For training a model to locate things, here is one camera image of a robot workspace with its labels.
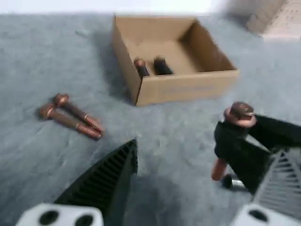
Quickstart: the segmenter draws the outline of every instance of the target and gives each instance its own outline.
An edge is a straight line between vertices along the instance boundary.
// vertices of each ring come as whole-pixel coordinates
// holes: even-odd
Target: bolt
[[[167,75],[174,73],[167,65],[165,58],[162,56],[157,56],[154,59],[154,69],[157,75]]]
[[[230,109],[230,114],[234,115],[238,120],[251,120],[254,116],[254,109],[245,102],[234,102]]]
[[[254,109],[245,102],[234,102],[224,111],[225,120],[241,127],[250,128],[256,124]]]
[[[147,71],[147,68],[146,68],[146,62],[144,60],[142,60],[141,58],[136,58],[134,60],[134,65],[137,69],[137,72],[139,74],[139,76],[141,78],[145,77],[145,76],[149,76],[149,72]]]
[[[99,132],[94,131],[88,126],[83,125],[81,122],[78,122],[77,120],[71,119],[57,112],[55,109],[55,105],[52,103],[42,106],[40,108],[40,115],[43,119],[54,119],[58,123],[69,128],[75,129],[78,132],[83,133],[95,140],[99,140],[102,136]]]
[[[58,93],[54,97],[54,103],[58,107],[63,107],[70,111],[70,113],[74,114],[75,116],[79,117],[81,120],[85,121],[87,124],[91,125],[95,130],[99,131],[100,133],[104,132],[102,126],[95,120],[93,117],[88,115],[87,113],[80,110],[77,106],[71,103],[69,96],[67,94],[61,95]]]

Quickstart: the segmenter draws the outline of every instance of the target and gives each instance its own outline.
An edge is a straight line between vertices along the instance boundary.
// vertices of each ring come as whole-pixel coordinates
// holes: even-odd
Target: copper bolt
[[[71,119],[55,110],[55,105],[50,103],[42,106],[40,108],[40,116],[43,119],[54,119],[58,123],[67,126],[69,128],[75,129],[80,133],[87,135],[95,140],[101,138],[101,134],[97,131],[94,131],[92,128],[83,125],[81,122]]]
[[[77,106],[71,103],[69,100],[69,96],[67,94],[61,95],[58,93],[54,97],[54,103],[58,107],[63,107],[70,111],[70,113],[76,115],[81,120],[85,121],[87,124],[91,125],[95,130],[99,131],[100,133],[104,132],[104,129],[102,126],[98,123],[97,120],[95,120],[93,117],[88,115],[87,113],[80,110]]]
[[[254,109],[245,102],[234,102],[224,112],[225,120],[235,125],[250,128],[256,123]]]
[[[234,102],[230,108],[224,111],[225,120],[243,128],[250,128],[256,124],[254,109],[245,102]],[[218,158],[213,166],[211,177],[219,181],[223,177],[227,168],[227,162]]]
[[[143,59],[141,59],[139,57],[135,58],[134,65],[141,78],[150,75],[146,68],[146,62]]]
[[[225,173],[225,170],[227,168],[227,162],[224,159],[218,158],[211,171],[211,178],[215,181],[220,181]]]

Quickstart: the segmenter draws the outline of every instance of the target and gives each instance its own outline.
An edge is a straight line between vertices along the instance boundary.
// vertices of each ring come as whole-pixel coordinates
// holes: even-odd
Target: threaded shaft
[[[99,140],[102,137],[102,135],[99,132],[96,132],[92,128],[89,128],[89,127],[83,125],[82,123],[78,124],[77,131],[81,132],[95,140]]]
[[[104,130],[102,129],[102,126],[95,119],[93,119],[91,116],[88,115],[84,120],[89,125],[91,125],[95,130],[97,130],[99,132],[104,132]]]

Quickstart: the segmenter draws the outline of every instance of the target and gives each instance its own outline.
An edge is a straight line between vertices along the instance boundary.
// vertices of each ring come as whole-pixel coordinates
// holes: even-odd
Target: cardboard object
[[[262,1],[246,26],[251,32],[264,38],[300,39],[301,1]]]
[[[116,16],[112,45],[135,105],[218,97],[238,76],[196,18]],[[155,75],[158,55],[174,75]],[[150,76],[140,78],[136,57],[146,61]]]

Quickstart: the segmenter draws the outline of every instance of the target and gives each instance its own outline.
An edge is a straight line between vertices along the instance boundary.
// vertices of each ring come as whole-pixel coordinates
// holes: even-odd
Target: bolt head
[[[62,94],[58,93],[54,97],[53,101],[56,104],[56,106],[59,107],[59,106],[63,105],[64,103],[66,103],[67,101],[69,101],[69,96],[68,96],[68,94],[62,95]]]
[[[145,66],[145,61],[139,57],[135,58],[134,65],[137,66]]]
[[[43,119],[49,119],[51,117],[51,112],[55,109],[55,105],[53,103],[46,104],[42,106],[39,110],[40,116]]]
[[[254,109],[247,103],[238,101],[232,104],[230,114],[238,120],[251,120],[254,116]]]

